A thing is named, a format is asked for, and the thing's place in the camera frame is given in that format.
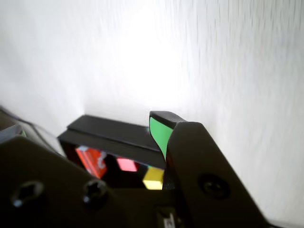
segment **white sticker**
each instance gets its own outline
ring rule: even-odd
[[[175,228],[174,217],[171,213],[170,213],[170,218],[164,218],[163,222],[165,228]]]

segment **white wall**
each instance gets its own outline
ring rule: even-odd
[[[304,226],[303,13],[300,0],[0,0],[0,103],[54,135],[83,113],[201,122],[265,216]]]

